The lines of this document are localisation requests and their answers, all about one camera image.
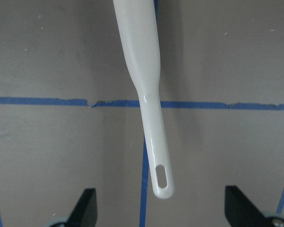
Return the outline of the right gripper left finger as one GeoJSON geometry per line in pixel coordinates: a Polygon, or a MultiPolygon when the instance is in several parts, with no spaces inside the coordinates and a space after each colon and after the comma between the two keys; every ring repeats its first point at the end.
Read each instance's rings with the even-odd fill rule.
{"type": "Polygon", "coordinates": [[[83,191],[71,215],[68,227],[95,227],[98,219],[97,193],[95,188],[83,191]]]}

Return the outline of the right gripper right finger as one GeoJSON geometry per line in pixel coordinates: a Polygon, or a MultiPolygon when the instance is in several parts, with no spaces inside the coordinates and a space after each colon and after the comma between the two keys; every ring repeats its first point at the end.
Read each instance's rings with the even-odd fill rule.
{"type": "Polygon", "coordinates": [[[225,186],[224,214],[231,227],[284,227],[284,218],[264,215],[235,185],[225,186]]]}

